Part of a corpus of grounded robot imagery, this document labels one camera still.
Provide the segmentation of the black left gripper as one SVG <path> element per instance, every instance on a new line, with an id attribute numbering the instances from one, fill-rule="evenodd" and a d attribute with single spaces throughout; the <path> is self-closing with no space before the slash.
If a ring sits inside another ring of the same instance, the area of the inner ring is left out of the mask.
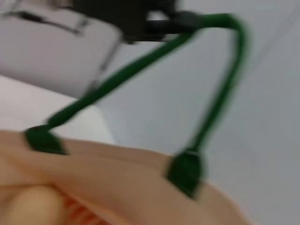
<path id="1" fill-rule="evenodd" d="M 129 44 L 192 32 L 199 23 L 193 12 L 176 12 L 175 0 L 76 0 L 75 11 L 116 26 Z"/>

